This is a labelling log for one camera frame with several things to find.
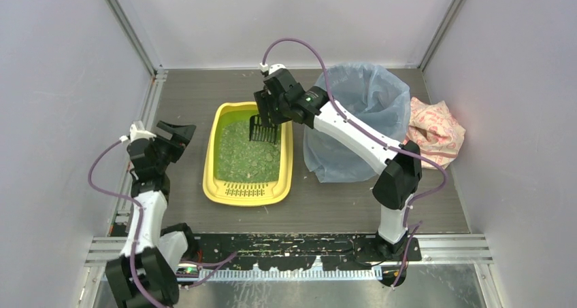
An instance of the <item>green litter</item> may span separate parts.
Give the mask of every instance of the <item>green litter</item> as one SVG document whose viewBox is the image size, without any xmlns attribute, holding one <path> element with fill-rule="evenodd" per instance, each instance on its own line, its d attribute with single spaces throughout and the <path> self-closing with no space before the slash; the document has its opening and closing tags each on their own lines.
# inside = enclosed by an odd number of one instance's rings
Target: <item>green litter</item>
<svg viewBox="0 0 577 308">
<path fill-rule="evenodd" d="M 216 178 L 226 182 L 272 182 L 280 170 L 280 134 L 276 144 L 249 141 L 248 120 L 222 129 Z"/>
</svg>

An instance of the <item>crumpled cloth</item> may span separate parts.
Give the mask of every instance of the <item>crumpled cloth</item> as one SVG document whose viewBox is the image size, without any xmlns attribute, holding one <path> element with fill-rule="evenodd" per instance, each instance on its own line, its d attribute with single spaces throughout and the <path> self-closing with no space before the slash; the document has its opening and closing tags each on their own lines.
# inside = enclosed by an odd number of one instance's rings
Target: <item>crumpled cloth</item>
<svg viewBox="0 0 577 308">
<path fill-rule="evenodd" d="M 428 105 L 411 99 L 411 118 L 405 143 L 412 140 L 421 148 L 421 155 L 446 168 L 465 140 L 465 129 L 453 118 L 444 101 Z M 423 167 L 434 169 L 423 161 Z"/>
</svg>

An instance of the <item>trash bin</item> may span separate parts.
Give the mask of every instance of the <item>trash bin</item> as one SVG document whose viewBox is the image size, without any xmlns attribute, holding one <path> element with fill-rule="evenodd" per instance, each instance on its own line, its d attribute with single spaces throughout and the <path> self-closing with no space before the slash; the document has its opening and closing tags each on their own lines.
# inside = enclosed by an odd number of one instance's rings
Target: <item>trash bin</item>
<svg viewBox="0 0 577 308">
<path fill-rule="evenodd" d="M 387 137 L 403 141 L 410 119 L 409 86 L 380 65 L 343 63 L 328 69 L 333 96 L 345 109 Z M 325 89 L 321 74 L 315 86 Z M 373 169 L 332 137 L 305 128 L 304 160 L 320 182 L 359 182 Z"/>
</svg>

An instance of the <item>white wall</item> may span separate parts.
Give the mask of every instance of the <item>white wall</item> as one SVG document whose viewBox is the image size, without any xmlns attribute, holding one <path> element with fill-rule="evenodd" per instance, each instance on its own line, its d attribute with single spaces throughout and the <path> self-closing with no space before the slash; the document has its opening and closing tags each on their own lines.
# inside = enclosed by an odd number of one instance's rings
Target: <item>white wall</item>
<svg viewBox="0 0 577 308">
<path fill-rule="evenodd" d="M 139 34 L 151 40 L 166 68 L 254 68 L 268 45 L 281 37 L 310 42 L 329 64 L 371 61 L 416 67 L 451 0 L 120 2 L 131 8 L 131 21 L 143 24 L 147 35 Z M 318 66 L 295 44 L 279 45 L 271 59 Z"/>
<path fill-rule="evenodd" d="M 95 157 L 126 133 L 150 77 L 104 0 L 0 0 L 0 307 L 74 307 L 113 200 Z M 96 180 L 116 189 L 118 149 Z"/>
<path fill-rule="evenodd" d="M 575 0 L 467 0 L 426 79 L 467 129 L 452 165 L 506 307 L 575 307 Z"/>
</svg>

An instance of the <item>yellow litter box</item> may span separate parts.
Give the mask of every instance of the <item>yellow litter box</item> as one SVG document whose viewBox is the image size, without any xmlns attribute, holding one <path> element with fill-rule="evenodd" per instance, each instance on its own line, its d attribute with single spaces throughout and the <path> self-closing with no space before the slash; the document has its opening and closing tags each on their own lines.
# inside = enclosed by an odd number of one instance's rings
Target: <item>yellow litter box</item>
<svg viewBox="0 0 577 308">
<path fill-rule="evenodd" d="M 216 178 L 222 130 L 232 122 L 248 121 L 255 114 L 258 114 L 255 102 L 224 103 L 216 111 L 210 131 L 202 179 L 204 193 L 211 201 L 234 206 L 262 206 L 278 203 L 288 195 L 293 177 L 293 126 L 291 122 L 279 126 L 280 170 L 277 181 L 242 183 L 225 182 Z"/>
</svg>

